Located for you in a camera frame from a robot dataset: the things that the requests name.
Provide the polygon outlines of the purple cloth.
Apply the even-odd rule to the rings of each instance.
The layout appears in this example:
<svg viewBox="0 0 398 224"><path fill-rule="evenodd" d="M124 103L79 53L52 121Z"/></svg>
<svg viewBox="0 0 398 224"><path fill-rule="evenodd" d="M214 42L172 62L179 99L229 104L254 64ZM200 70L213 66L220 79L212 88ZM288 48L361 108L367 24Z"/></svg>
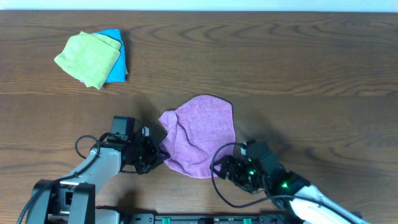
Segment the purple cloth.
<svg viewBox="0 0 398 224"><path fill-rule="evenodd" d="M223 145L235 142L233 106L211 95L199 95L159 118L166 130L160 148L168 168L196 179L211 177L211 161Z"/></svg>

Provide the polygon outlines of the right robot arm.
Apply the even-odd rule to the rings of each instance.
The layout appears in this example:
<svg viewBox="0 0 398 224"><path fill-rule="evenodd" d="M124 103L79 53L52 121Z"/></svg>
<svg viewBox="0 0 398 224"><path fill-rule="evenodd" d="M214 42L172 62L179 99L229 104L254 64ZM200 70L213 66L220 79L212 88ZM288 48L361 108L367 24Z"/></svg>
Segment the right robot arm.
<svg viewBox="0 0 398 224"><path fill-rule="evenodd" d="M367 222L328 199L309 180L287 171L272 152L261 156L246 154L243 159L234 156L223 156L221 159L216 157L214 155L211 160L211 181L218 196L230 207L246 208L270 200L275 207L286 210L307 223ZM264 192L266 196L235 205L222 196L213 180L215 175L230 180L245 192Z"/></svg>

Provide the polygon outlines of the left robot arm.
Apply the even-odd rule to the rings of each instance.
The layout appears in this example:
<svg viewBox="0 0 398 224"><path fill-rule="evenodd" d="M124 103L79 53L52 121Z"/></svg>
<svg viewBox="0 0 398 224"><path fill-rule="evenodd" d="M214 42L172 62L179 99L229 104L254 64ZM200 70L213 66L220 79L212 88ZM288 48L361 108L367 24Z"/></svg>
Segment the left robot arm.
<svg viewBox="0 0 398 224"><path fill-rule="evenodd" d="M18 223L138 223L139 215L114 207L96 207L96 194L125 166L141 175L159 166L169 154L146 133L104 133L95 139L83 162L68 174L38 181Z"/></svg>

